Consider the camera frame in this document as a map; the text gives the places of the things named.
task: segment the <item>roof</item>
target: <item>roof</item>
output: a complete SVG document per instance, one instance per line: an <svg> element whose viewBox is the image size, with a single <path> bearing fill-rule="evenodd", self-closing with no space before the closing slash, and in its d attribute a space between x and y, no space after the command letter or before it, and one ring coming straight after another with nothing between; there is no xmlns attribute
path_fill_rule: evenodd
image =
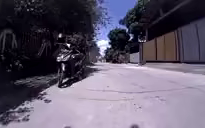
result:
<svg viewBox="0 0 205 128"><path fill-rule="evenodd" d="M205 17L205 0L150 0L145 7L144 27L149 29L149 38Z"/></svg>

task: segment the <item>concrete road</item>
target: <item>concrete road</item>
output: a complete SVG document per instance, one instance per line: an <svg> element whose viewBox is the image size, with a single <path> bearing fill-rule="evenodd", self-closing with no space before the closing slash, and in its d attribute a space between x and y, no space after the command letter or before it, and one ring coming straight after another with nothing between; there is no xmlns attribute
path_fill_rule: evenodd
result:
<svg viewBox="0 0 205 128"><path fill-rule="evenodd" d="M205 128L205 75L97 64L47 100L26 102L22 121L0 128Z"/></svg>

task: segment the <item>sidewalk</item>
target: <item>sidewalk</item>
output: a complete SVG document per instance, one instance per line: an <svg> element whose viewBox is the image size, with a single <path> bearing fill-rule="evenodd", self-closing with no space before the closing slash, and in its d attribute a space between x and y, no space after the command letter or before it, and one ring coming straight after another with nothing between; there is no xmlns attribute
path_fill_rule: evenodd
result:
<svg viewBox="0 0 205 128"><path fill-rule="evenodd" d="M201 64L147 63L144 66L150 68L205 75L205 65Z"/></svg>

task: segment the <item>tree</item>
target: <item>tree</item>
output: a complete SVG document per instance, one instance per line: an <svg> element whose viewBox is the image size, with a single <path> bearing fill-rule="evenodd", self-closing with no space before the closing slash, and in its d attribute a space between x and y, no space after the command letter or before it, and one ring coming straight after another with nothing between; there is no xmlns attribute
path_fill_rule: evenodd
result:
<svg viewBox="0 0 205 128"><path fill-rule="evenodd" d="M145 32L142 24L142 14L145 11L144 4L148 0L138 0L134 8L130 9L126 16L119 21L119 24L128 28L128 32L133 35L132 41L138 42L138 38L143 39Z"/></svg>
<svg viewBox="0 0 205 128"><path fill-rule="evenodd" d="M49 32L51 42L55 40L54 31L63 31L75 35L73 38L81 36L81 42L88 47L98 25L107 23L102 3L103 0L0 0L0 26L9 26L16 34Z"/></svg>
<svg viewBox="0 0 205 128"><path fill-rule="evenodd" d="M109 44L113 49L123 51L128 44L130 36L125 29L115 28L109 32L108 38L110 39Z"/></svg>

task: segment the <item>white wall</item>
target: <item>white wall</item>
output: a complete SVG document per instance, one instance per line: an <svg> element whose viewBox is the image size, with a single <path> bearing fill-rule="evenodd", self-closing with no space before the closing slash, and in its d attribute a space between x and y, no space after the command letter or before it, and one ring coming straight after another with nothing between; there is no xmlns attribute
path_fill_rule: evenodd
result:
<svg viewBox="0 0 205 128"><path fill-rule="evenodd" d="M130 63L139 63L139 52L130 54Z"/></svg>

